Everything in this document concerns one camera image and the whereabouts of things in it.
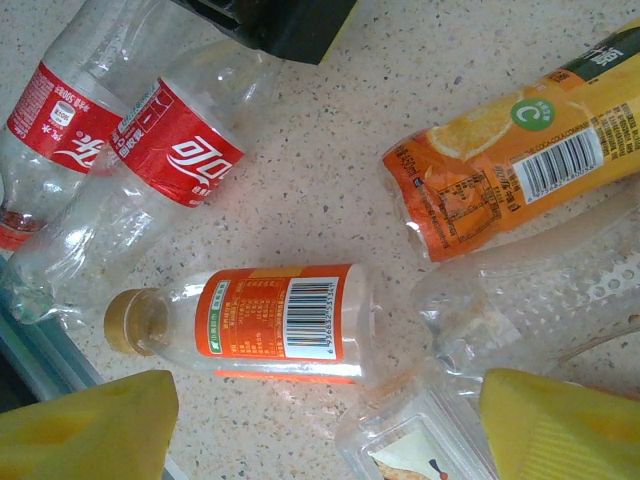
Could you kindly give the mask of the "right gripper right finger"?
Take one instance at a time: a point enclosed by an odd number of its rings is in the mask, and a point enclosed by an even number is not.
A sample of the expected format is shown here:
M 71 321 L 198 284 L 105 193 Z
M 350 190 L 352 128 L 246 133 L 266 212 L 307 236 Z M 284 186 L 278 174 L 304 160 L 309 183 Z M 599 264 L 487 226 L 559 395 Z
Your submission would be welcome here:
M 501 479 L 637 479 L 639 401 L 491 369 L 480 416 Z

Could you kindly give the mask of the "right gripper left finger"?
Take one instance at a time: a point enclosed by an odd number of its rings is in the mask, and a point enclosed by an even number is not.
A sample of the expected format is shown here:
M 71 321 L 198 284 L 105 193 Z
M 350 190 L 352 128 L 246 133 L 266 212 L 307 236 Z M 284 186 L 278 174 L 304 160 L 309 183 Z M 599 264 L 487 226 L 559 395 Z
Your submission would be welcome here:
M 179 412 L 149 370 L 1 415 L 3 479 L 160 479 Z

